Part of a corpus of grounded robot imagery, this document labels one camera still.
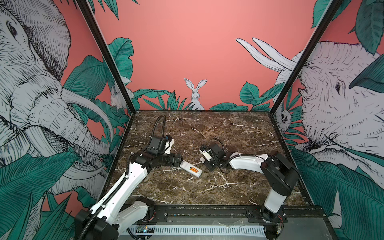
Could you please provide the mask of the white remote control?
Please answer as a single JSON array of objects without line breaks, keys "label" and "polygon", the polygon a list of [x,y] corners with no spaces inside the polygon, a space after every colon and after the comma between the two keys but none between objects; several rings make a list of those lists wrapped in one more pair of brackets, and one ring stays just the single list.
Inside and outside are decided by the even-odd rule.
[{"label": "white remote control", "polygon": [[186,161],[182,161],[180,164],[180,167],[197,178],[199,178],[203,172],[201,169],[197,168],[196,166]]}]

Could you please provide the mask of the orange battery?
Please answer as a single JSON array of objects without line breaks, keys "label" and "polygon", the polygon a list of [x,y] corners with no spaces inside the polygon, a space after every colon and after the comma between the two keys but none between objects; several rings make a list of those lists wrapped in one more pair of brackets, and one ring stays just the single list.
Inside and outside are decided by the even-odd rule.
[{"label": "orange battery", "polygon": [[193,167],[191,167],[191,168],[190,168],[190,170],[191,170],[192,172],[196,173],[196,174],[198,174],[198,173],[199,173],[199,170],[198,170],[198,169],[196,169],[196,168],[193,168]]}]

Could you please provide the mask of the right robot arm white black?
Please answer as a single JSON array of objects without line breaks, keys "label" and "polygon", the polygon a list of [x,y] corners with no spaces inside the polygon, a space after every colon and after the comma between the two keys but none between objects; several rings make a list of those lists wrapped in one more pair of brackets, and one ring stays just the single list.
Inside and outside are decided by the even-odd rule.
[{"label": "right robot arm white black", "polygon": [[282,154],[277,151],[263,155],[226,152],[215,143],[202,145],[200,153],[203,155],[202,162],[209,171],[218,168],[263,174],[271,189],[260,210],[262,218],[269,223],[284,222],[283,203],[299,181],[300,171]]}]

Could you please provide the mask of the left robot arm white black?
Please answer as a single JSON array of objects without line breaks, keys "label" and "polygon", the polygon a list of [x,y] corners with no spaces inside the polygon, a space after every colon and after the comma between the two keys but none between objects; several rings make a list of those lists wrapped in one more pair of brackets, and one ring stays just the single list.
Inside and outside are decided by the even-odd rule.
[{"label": "left robot arm white black", "polygon": [[150,222],[156,215],[152,200],[140,197],[126,209],[123,205],[152,169],[181,165],[182,155],[171,153],[174,142],[171,136],[153,136],[146,147],[132,153],[125,172],[105,196],[76,215],[75,239],[116,240],[136,222]]}]

